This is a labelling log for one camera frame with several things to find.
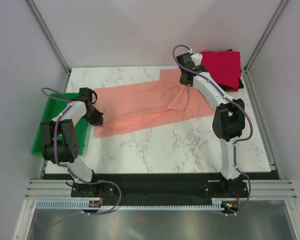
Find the salmon pink t shirt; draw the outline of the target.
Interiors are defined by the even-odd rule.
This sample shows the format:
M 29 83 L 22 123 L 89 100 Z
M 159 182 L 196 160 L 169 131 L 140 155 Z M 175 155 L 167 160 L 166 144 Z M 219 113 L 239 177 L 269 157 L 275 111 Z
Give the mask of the salmon pink t shirt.
M 156 81 L 95 88 L 103 125 L 95 127 L 94 136 L 100 139 L 211 116 L 214 111 L 204 96 L 181 84 L 180 76 L 179 69 L 162 69 Z

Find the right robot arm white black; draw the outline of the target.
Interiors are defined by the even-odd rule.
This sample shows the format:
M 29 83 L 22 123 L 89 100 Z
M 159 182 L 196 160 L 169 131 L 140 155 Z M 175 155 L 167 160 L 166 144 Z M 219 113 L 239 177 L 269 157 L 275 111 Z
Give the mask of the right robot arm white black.
M 203 65 L 196 65 L 194 53 L 173 56 L 181 70 L 179 82 L 194 87 L 214 110 L 212 130 L 220 141 L 222 179 L 206 187 L 206 195 L 211 197 L 246 197 L 247 184 L 238 171 L 236 160 L 236 141 L 245 128 L 245 103 L 242 99 L 233 99 L 211 77 Z

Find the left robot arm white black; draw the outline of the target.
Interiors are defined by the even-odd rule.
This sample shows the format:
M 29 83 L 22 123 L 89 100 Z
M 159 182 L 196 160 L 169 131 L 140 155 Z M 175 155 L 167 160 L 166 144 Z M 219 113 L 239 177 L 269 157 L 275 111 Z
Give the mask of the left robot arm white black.
M 93 180 L 94 171 L 79 156 L 75 126 L 81 119 L 92 126 L 104 124 L 104 114 L 95 108 L 97 99 L 93 89 L 82 87 L 74 99 L 61 98 L 60 101 L 66 102 L 66 107 L 56 117 L 40 124 L 43 159 L 65 169 L 74 183 L 83 184 L 82 191 L 89 197 L 99 193 L 100 185 Z

